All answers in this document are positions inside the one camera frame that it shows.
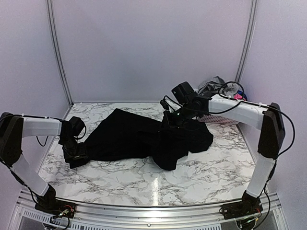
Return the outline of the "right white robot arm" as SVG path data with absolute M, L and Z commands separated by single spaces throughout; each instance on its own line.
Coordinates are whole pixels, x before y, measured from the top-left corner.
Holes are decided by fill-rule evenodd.
M 286 136 L 283 118 L 277 103 L 263 104 L 230 98 L 224 95 L 190 94 L 180 98 L 172 109 L 167 97 L 160 103 L 168 127 L 181 127 L 197 115 L 213 115 L 236 120 L 247 144 L 255 168 L 235 212 L 247 215 L 260 204 L 260 196 L 272 176 Z

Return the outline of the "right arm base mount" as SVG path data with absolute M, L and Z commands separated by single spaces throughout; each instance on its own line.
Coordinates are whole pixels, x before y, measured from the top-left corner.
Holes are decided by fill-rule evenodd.
M 239 201 L 223 204 L 219 209 L 219 212 L 223 215 L 224 219 L 240 218 L 257 213 L 259 214 L 262 211 L 263 207 L 259 200 L 254 203 L 251 201 Z

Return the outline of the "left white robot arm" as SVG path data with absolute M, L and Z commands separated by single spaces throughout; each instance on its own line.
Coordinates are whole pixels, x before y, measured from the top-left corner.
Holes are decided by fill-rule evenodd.
M 56 190 L 42 179 L 36 168 L 43 152 L 29 142 L 38 137 L 59 137 L 63 157 L 71 167 L 88 160 L 86 145 L 78 137 L 85 124 L 79 117 L 69 121 L 49 116 L 15 115 L 4 112 L 0 117 L 0 162 L 13 177 L 37 198 L 37 206 L 50 213 L 60 210 Z

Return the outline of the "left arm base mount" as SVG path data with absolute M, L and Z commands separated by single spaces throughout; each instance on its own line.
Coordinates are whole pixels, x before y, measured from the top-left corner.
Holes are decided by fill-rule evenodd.
M 73 218 L 75 215 L 76 204 L 68 201 L 57 200 L 53 207 L 46 207 L 42 204 L 36 204 L 35 209 L 52 214 L 54 216 L 58 216 L 61 212 L 68 210 L 68 213 L 63 214 L 63 216 Z

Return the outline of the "black t-shirt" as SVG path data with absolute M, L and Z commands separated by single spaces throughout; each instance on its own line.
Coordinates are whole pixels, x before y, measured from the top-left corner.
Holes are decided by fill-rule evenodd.
M 141 115 L 115 109 L 85 140 L 90 160 L 119 161 L 152 157 L 166 171 L 191 153 L 207 151 L 213 134 L 205 123 L 189 120 L 183 127 L 167 127 Z

